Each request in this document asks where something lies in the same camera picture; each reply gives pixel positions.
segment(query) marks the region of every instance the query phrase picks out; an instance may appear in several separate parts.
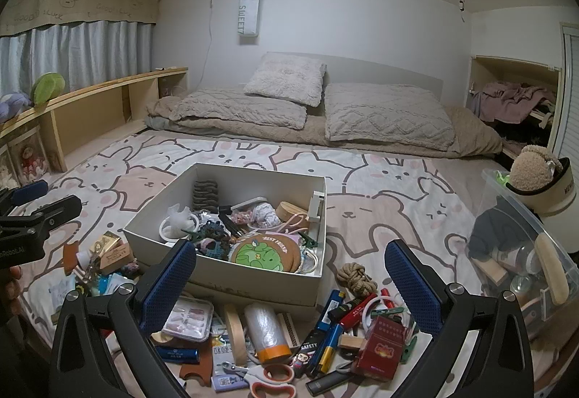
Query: green cartoon dinosaur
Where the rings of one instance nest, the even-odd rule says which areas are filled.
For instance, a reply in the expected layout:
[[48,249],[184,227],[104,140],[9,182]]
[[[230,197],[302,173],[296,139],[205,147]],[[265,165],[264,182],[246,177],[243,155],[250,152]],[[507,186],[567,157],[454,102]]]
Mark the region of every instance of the green cartoon dinosaur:
[[253,241],[250,245],[243,245],[235,259],[236,264],[259,267],[269,271],[283,271],[282,258],[274,248],[267,243],[257,244]]

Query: red card box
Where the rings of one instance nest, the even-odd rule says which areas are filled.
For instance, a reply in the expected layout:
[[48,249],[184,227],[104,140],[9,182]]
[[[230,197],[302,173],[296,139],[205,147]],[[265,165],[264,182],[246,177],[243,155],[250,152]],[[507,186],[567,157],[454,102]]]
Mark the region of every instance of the red card box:
[[404,326],[392,320],[376,318],[351,371],[376,380],[392,380],[404,349],[404,330]]

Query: headboard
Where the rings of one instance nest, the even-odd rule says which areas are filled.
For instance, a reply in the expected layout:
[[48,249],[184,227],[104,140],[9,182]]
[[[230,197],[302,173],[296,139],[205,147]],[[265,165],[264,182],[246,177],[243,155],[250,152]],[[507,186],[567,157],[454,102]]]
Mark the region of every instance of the headboard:
[[327,65],[324,85],[327,83],[374,83],[377,85],[415,85],[432,91],[440,100],[442,79],[364,60],[347,59],[313,53],[280,52],[322,60]]

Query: pink towel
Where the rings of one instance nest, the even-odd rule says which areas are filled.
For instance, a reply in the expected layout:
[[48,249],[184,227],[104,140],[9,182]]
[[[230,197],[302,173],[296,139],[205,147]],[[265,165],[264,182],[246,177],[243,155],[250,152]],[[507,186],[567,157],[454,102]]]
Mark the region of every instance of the pink towel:
[[551,91],[538,86],[495,81],[482,90],[480,119],[485,122],[500,120],[521,123],[543,99],[555,102]]

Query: clutter of small items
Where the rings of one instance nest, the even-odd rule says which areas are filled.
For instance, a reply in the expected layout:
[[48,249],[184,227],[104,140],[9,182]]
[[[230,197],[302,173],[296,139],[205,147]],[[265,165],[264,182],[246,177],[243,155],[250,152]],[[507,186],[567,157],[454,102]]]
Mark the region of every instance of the clutter of small items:
[[[215,181],[196,181],[191,206],[168,207],[159,220],[159,236],[168,247],[186,238],[201,256],[308,275],[320,262],[314,227],[320,204],[323,194],[314,192],[307,210],[289,202],[273,207],[264,197],[223,206]],[[112,232],[88,251],[78,251],[78,242],[65,245],[63,267],[65,280],[51,287],[56,303],[72,289],[85,296],[112,294],[140,275],[131,247]],[[337,283],[343,289],[325,299],[316,325],[303,338],[290,313],[275,312],[268,304],[214,305],[183,292],[151,342],[165,362],[181,365],[176,378],[183,386],[196,377],[216,392],[251,387],[257,398],[261,385],[293,397],[292,381],[307,376],[306,387],[317,396],[357,376],[392,380],[415,347],[415,320],[400,296],[390,296],[386,288],[377,291],[360,264],[344,264]],[[272,367],[284,378],[273,380]]]

